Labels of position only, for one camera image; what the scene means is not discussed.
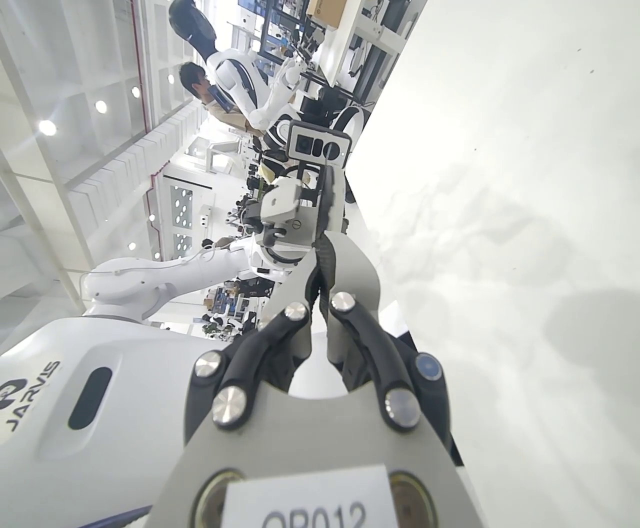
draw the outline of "gold circular part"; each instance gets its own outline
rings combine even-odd
[[[193,513],[193,528],[220,528],[227,486],[243,480],[244,477],[235,470],[224,470],[216,474],[198,496]]]
[[[389,485],[399,528],[438,527],[433,501],[417,478],[404,472],[391,473]]]

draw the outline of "white table surface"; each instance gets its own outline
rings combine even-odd
[[[428,2],[347,166],[490,528],[640,526],[638,27]]]
[[[330,86],[335,86],[344,58],[349,51],[349,44],[356,29],[358,16],[362,13],[365,2],[366,0],[347,0],[338,28],[327,28],[326,30],[317,63]]]

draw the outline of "silver bolt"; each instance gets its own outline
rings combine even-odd
[[[228,426],[237,421],[246,409],[246,393],[240,387],[230,385],[222,389],[213,399],[211,413],[213,422]]]
[[[415,427],[422,414],[418,399],[406,388],[393,388],[387,392],[385,409],[389,418],[404,429]]]
[[[209,352],[205,352],[196,360],[193,372],[199,378],[208,378],[216,373],[220,363],[222,363],[222,357],[220,354],[215,350],[210,350]]]
[[[356,299],[350,293],[346,291],[340,291],[331,299],[331,306],[333,306],[339,312],[351,312],[356,305]]]
[[[293,301],[284,309],[284,314],[290,321],[302,321],[307,315],[307,308],[298,301]]]

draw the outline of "man with dark hair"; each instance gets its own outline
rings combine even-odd
[[[237,106],[234,106],[231,112],[226,112],[209,93],[211,83],[207,78],[202,66],[198,66],[193,62],[186,62],[180,66],[180,82],[184,89],[193,94],[196,99],[200,99],[207,111],[218,121],[229,125],[236,130],[249,132],[256,138],[261,138],[264,133],[254,129],[247,121],[246,117],[240,112]]]

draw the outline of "jarvis logo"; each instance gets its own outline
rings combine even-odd
[[[27,383],[29,383],[29,380],[21,378],[19,380],[9,380],[0,385],[0,411],[9,407],[15,401],[14,398],[9,398],[9,396],[20,392],[27,386]]]
[[[2,428],[4,430],[0,431],[0,444],[6,440],[6,435],[13,433],[24,420],[27,411],[40,397],[42,389],[59,365],[59,361],[49,362],[39,374],[9,380],[0,385],[0,411],[4,411],[1,422],[5,424]]]

